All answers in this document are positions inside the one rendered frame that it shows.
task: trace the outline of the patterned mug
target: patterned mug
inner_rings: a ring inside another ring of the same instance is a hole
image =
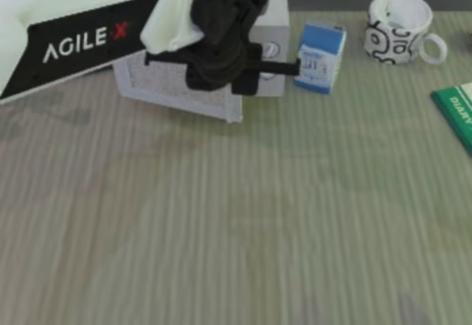
[[[440,65],[448,56],[448,46],[439,35],[428,32],[432,21],[433,11],[424,0],[374,0],[364,48],[381,63],[410,63],[419,55],[427,63]],[[426,52],[426,41],[436,44],[437,57]]]

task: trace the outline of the wooden table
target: wooden table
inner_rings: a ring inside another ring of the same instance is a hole
[[[330,96],[288,84],[227,125],[119,96],[111,71],[0,108],[0,323],[424,325],[472,318],[472,162],[428,97],[472,81],[382,66],[365,13]]]

